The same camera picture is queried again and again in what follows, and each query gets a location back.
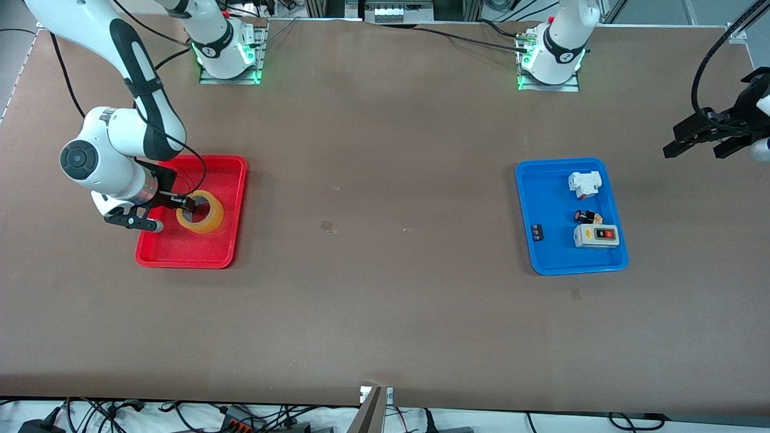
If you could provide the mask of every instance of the wire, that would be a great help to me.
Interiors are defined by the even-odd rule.
[[[65,405],[67,409],[67,424],[69,425],[69,429],[72,430],[72,433],[78,433],[78,429],[75,428],[75,424],[72,422],[72,411],[70,411],[70,403],[72,403],[72,399],[70,397],[67,397],[65,400]]]
[[[398,406],[393,406],[396,408],[396,413],[398,414],[398,418],[401,418],[401,424],[403,425],[403,433],[413,433],[417,430],[410,430],[407,427],[407,420],[403,419],[403,414],[401,413],[401,409]]]
[[[129,12],[129,10],[128,10],[128,9],[124,8],[124,7],[123,7],[123,5],[121,5],[121,4],[118,2],[118,0],[112,0],[112,2],[113,2],[113,3],[115,3],[115,4],[116,4],[116,5],[117,5],[117,6],[120,8],[120,10],[122,10],[122,11],[123,11],[123,12],[124,12],[126,15],[128,15],[128,16],[129,16],[129,18],[131,18],[132,20],[134,20],[134,22],[135,22],[136,24],[139,24],[139,25],[141,25],[141,26],[142,26],[142,27],[143,27],[145,30],[147,30],[147,31],[149,31],[149,32],[151,32],[151,33],[154,33],[154,34],[156,34],[156,35],[160,36],[161,38],[164,38],[164,39],[165,39],[165,40],[167,40],[167,41],[171,41],[171,42],[174,42],[174,43],[176,43],[176,44],[180,44],[180,45],[183,45],[183,46],[188,46],[188,44],[186,44],[186,43],[184,43],[184,42],[182,42],[182,41],[179,41],[178,39],[174,39],[174,38],[172,38],[171,36],[168,36],[168,35],[164,35],[164,34],[162,34],[161,32],[158,32],[157,30],[155,30],[155,29],[153,29],[153,28],[149,27],[147,24],[145,24],[145,23],[143,23],[143,22],[139,21],[139,20],[138,20],[138,19],[137,19],[137,18],[136,18],[134,15],[132,15],[132,13],[131,13],[131,12]]]
[[[505,30],[501,29],[500,27],[497,27],[497,25],[494,22],[492,22],[492,21],[490,21],[488,19],[480,18],[478,20],[478,22],[483,22],[484,24],[489,25],[495,32],[498,32],[498,33],[500,33],[503,36],[508,36],[509,38],[516,38],[518,36],[518,33],[506,32]]]
[[[621,418],[623,418],[628,423],[628,427],[623,427],[622,425],[618,425],[618,423],[616,423],[615,420],[614,420],[614,416],[615,415],[620,415]],[[655,430],[660,430],[666,424],[666,420],[661,419],[661,420],[659,420],[660,424],[655,425],[653,427],[637,427],[637,426],[634,425],[633,422],[631,422],[631,419],[625,413],[623,413],[623,412],[610,412],[610,414],[608,415],[608,418],[610,420],[610,424],[615,426],[617,429],[622,430],[622,431],[631,431],[632,433],[636,433],[637,431],[655,431]]]
[[[530,423],[530,430],[532,430],[532,433],[537,433],[537,430],[534,428],[534,423],[532,422],[532,415],[530,415],[529,412],[525,412],[527,414],[527,421]]]
[[[192,425],[190,425],[189,422],[187,422],[187,420],[185,419],[184,415],[182,415],[182,411],[179,410],[179,406],[181,406],[181,405],[182,405],[181,402],[178,402],[178,403],[175,402],[174,410],[176,411],[176,414],[179,416],[179,420],[182,422],[182,424],[184,424],[185,427],[187,427],[188,430],[190,430],[190,431],[195,431],[196,433],[206,433],[202,428],[195,428]]]
[[[37,35],[37,33],[27,29],[0,29],[0,32],[24,32],[29,33],[30,35]]]
[[[525,10],[526,8],[528,8],[528,7],[532,6],[532,5],[533,5],[533,4],[534,4],[536,1],[537,1],[537,0],[532,0],[531,2],[529,2],[529,3],[527,3],[526,5],[522,6],[522,7],[521,7],[519,10],[517,10],[516,12],[512,12],[512,13],[511,13],[511,14],[510,14],[508,17],[504,18],[504,19],[503,19],[502,21],[500,21],[500,22],[506,22],[506,21],[508,21],[509,19],[513,18],[515,15],[517,15],[517,14],[520,14],[520,13],[521,13],[523,10]],[[550,9],[550,8],[553,8],[554,6],[556,6],[556,5],[558,5],[558,4],[559,4],[559,2],[551,3],[550,5],[548,5],[548,6],[544,7],[544,8],[542,8],[542,9],[538,9],[538,10],[537,10],[537,11],[535,11],[535,12],[531,12],[531,13],[528,13],[528,14],[526,14],[526,15],[522,16],[522,17],[519,17],[519,18],[517,18],[517,19],[516,19],[516,21],[521,21],[521,20],[522,20],[522,19],[524,19],[524,18],[527,18],[527,17],[531,17],[531,16],[532,16],[532,15],[534,15],[534,14],[537,14],[537,13],[543,12],[543,11],[545,11],[545,10],[548,10],[548,9]]]
[[[698,87],[701,84],[701,78],[703,76],[703,72],[706,70],[706,65],[709,61],[711,61],[711,58],[714,57],[714,54],[717,52],[717,50],[720,49],[722,45],[727,42],[728,39],[730,39],[730,35],[741,26],[741,24],[748,19],[749,16],[751,16],[754,11],[759,9],[767,0],[757,0],[752,4],[751,6],[746,9],[745,12],[743,12],[743,15],[738,17],[738,19],[735,20],[732,25],[727,29],[727,31],[719,37],[717,42],[711,47],[711,49],[708,50],[706,53],[706,56],[703,58],[703,61],[701,61],[701,65],[698,67],[698,71],[695,73],[695,78],[692,80],[692,90],[690,91],[690,100],[692,102],[692,108],[695,110],[696,113],[703,116],[703,118],[711,124],[711,126],[714,126],[716,129],[720,129],[722,131],[731,131],[734,133],[750,133],[751,130],[746,127],[737,127],[737,126],[727,126],[722,125],[719,123],[716,123],[714,120],[712,120],[710,117],[708,117],[708,114],[705,110],[701,109],[700,104],[698,103]]]
[[[510,49],[511,51],[515,51],[515,52],[527,52],[527,50],[523,49],[523,48],[518,48],[518,47],[513,47],[513,46],[508,46],[508,45],[493,44],[491,42],[485,42],[485,41],[479,41],[479,40],[476,40],[476,39],[470,39],[470,38],[466,38],[465,36],[452,35],[451,33],[440,32],[438,30],[433,30],[433,29],[426,29],[424,27],[415,27],[415,28],[413,28],[413,30],[420,30],[421,32],[436,33],[437,35],[446,36],[448,38],[455,38],[455,39],[459,39],[461,41],[471,42],[471,43],[478,44],[478,45],[490,46],[490,47],[493,47],[493,48]]]
[[[158,69],[161,69],[163,67],[163,65],[165,65],[166,63],[171,62],[173,59],[176,59],[177,57],[183,55],[184,53],[188,52],[190,49],[191,49],[190,47],[187,47],[187,48],[183,49],[182,51],[178,51],[178,52],[175,52],[175,53],[171,54],[170,56],[168,56],[165,59],[163,59],[160,62],[158,62],[158,64],[155,65],[155,70],[157,71]]]
[[[56,58],[59,59],[59,66],[62,67],[62,74],[64,74],[64,81],[67,83],[67,90],[69,91],[69,97],[72,98],[72,102],[75,104],[75,108],[78,109],[80,116],[83,116],[83,119],[84,119],[85,113],[83,112],[83,109],[80,108],[80,103],[78,102],[78,99],[75,97],[75,92],[72,90],[72,83],[69,81],[67,66],[65,66],[64,59],[62,59],[62,52],[61,50],[59,50],[59,41],[56,40],[56,35],[54,35],[53,33],[51,33],[51,42],[53,42],[53,49],[54,51],[56,51]]]
[[[137,110],[136,110],[136,112],[139,114],[139,118],[140,118],[140,119],[141,119],[141,120],[142,120],[142,121],[143,121],[143,122],[144,122],[144,123],[145,123],[147,126],[149,126],[150,128],[153,128],[153,129],[154,129],[154,130],[155,130],[155,131],[156,131],[158,134],[161,134],[161,135],[163,135],[163,136],[164,136],[164,137],[166,137],[167,139],[170,139],[170,140],[171,140],[171,141],[173,141],[174,143],[176,143],[176,144],[179,144],[181,147],[183,147],[183,148],[187,149],[187,150],[188,150],[188,151],[189,151],[191,154],[195,155],[195,157],[196,157],[196,158],[198,158],[198,161],[200,161],[200,165],[203,167],[203,174],[201,174],[201,176],[200,176],[200,180],[199,180],[199,181],[198,181],[198,183],[195,185],[195,188],[192,188],[192,189],[191,189],[191,190],[190,190],[188,193],[184,193],[183,195],[184,195],[184,196],[188,196],[189,194],[192,194],[193,192],[195,192],[196,190],[198,190],[198,188],[200,188],[200,186],[203,184],[203,180],[205,180],[205,179],[206,179],[206,174],[208,174],[208,167],[206,166],[206,161],[204,161],[204,160],[203,160],[203,157],[202,157],[202,156],[200,156],[200,154],[199,154],[199,153],[197,153],[197,152],[196,152],[196,151],[195,151],[195,150],[194,150],[192,147],[190,147],[190,146],[187,146],[185,143],[182,143],[181,141],[177,140],[176,138],[174,138],[174,137],[170,136],[169,134],[167,134],[167,133],[164,133],[164,132],[163,132],[161,129],[159,129],[157,126],[155,126],[155,125],[153,125],[152,123],[148,122],[148,121],[147,121],[147,119],[145,119],[145,116],[142,114],[142,111],[141,111],[141,110],[137,109]]]
[[[285,419],[285,420],[283,420],[283,422],[287,422],[287,421],[289,421],[289,420],[293,420],[293,419],[296,419],[296,418],[297,418],[297,417],[299,417],[300,415],[304,415],[304,414],[306,414],[307,412],[310,412],[310,411],[314,411],[314,410],[316,410],[316,409],[318,409],[318,408],[322,408],[322,407],[323,407],[323,406],[308,406],[307,408],[303,408],[303,409],[300,409],[300,410],[299,410],[299,411],[298,411],[296,414],[294,414],[294,415],[291,415],[291,416],[287,416],[287,417],[286,417],[286,419]],[[292,409],[290,409],[290,410],[291,410],[291,411],[293,411],[293,410],[294,410],[294,409],[296,409],[296,408],[297,408],[297,406],[294,406],[294,407],[293,407]],[[270,433],[271,431],[275,431],[275,430],[277,430],[278,428],[280,428],[280,425],[282,424],[282,422],[279,422],[279,420],[280,420],[280,417],[276,418],[276,420],[275,420],[275,421],[271,421],[271,422],[269,422],[269,423],[265,424],[265,425],[264,425],[264,426],[263,426],[263,427],[260,429],[260,431],[263,431],[264,433]]]
[[[279,31],[278,31],[278,32],[277,32],[275,35],[272,35],[272,36],[270,36],[269,38],[267,38],[267,40],[266,40],[265,42],[263,42],[263,45],[267,45],[267,42],[270,42],[270,41],[272,41],[273,39],[277,38],[277,37],[278,37],[278,35],[280,35],[280,34],[281,34],[281,33],[283,33],[284,31],[286,31],[286,30],[287,30],[289,27],[291,27],[291,25],[292,25],[292,24],[294,24],[294,22],[295,22],[295,21],[297,21],[298,19],[300,19],[300,17],[298,17],[298,16],[294,17],[294,18],[291,20],[291,22],[290,22],[289,24],[287,24],[287,25],[284,25],[284,26],[283,26],[283,29],[280,29],[280,30],[279,30]]]
[[[93,416],[95,413],[96,413],[96,412],[94,411],[94,409],[93,409],[93,408],[89,408],[89,409],[88,409],[88,411],[85,413],[85,415],[83,415],[83,419],[82,419],[82,420],[80,420],[80,424],[78,424],[78,428],[77,428],[76,430],[74,430],[74,433],[79,433],[79,432],[80,432],[80,428],[81,428],[81,427],[83,427],[83,423],[85,423],[85,425],[88,425],[88,423],[87,423],[87,422],[85,422],[85,421],[86,421],[86,419],[89,419],[89,420],[90,420],[90,419],[91,419],[91,417],[92,417],[92,416]]]
[[[537,10],[537,11],[535,11],[535,12],[530,12],[530,13],[528,13],[528,14],[524,15],[524,16],[520,16],[519,18],[517,18],[517,20],[516,20],[516,21],[521,21],[521,20],[522,20],[522,19],[524,19],[524,18],[529,18],[529,17],[531,17],[531,16],[532,16],[532,15],[534,15],[534,14],[539,14],[540,12],[543,12],[543,11],[547,11],[548,9],[550,9],[550,8],[553,8],[554,6],[558,6],[558,5],[559,5],[559,2],[554,2],[554,3],[551,3],[550,5],[548,5],[548,6],[544,7],[544,8],[542,8],[542,9],[538,9],[538,10]]]

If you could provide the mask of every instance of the black connector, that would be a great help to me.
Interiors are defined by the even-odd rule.
[[[425,428],[425,433],[438,433],[436,423],[433,420],[433,414],[430,413],[430,409],[423,408],[425,411],[425,418],[428,418],[428,426]]]

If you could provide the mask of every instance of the robotic arm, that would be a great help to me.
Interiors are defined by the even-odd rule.
[[[585,55],[588,37],[599,23],[598,0],[560,0],[553,21],[527,31],[531,37],[529,61],[521,68],[546,84],[561,84],[572,77]]]
[[[91,109],[80,134],[62,149],[64,173],[92,191],[109,223],[160,231],[159,221],[138,217],[137,209],[165,205],[194,210],[191,199],[170,192],[176,178],[172,170],[135,159],[172,159],[182,150],[186,133],[134,28],[117,16],[109,0],[26,4],[52,33],[110,62],[136,103],[135,109]]]
[[[180,18],[203,66],[216,78],[239,75],[254,63],[253,27],[225,19],[215,0],[156,0]],[[135,109],[100,106],[64,146],[60,165],[92,199],[108,223],[148,231],[159,221],[138,215],[155,206],[196,208],[194,200],[172,193],[173,170],[136,158],[168,161],[186,142],[186,132],[134,28],[118,17],[109,0],[27,0],[32,14],[53,34],[81,45],[110,62],[131,92]]]
[[[719,141],[714,156],[727,158],[750,146],[752,158],[770,163],[770,67],[761,67],[744,77],[746,88],[735,104],[723,112],[706,107],[674,126],[674,141],[663,148],[666,158],[675,158],[698,143]]]
[[[203,68],[217,79],[231,79],[256,61],[254,26],[227,18],[215,0],[155,0],[182,20]]]

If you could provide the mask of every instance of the power adapter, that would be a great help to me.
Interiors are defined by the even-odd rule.
[[[31,419],[18,430],[18,433],[66,433],[63,429],[53,425],[56,422],[56,415],[62,410],[62,406],[56,406],[49,416],[42,419]]]
[[[66,433],[63,429],[52,425],[45,427],[42,419],[31,419],[18,430],[18,433]]]

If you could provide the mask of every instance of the black terminal block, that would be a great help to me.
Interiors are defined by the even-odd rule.
[[[535,242],[539,240],[545,239],[545,236],[543,235],[543,226],[540,224],[532,224],[532,240]]]
[[[265,423],[265,420],[233,405],[225,412],[221,430],[232,433],[255,433],[264,427]]]

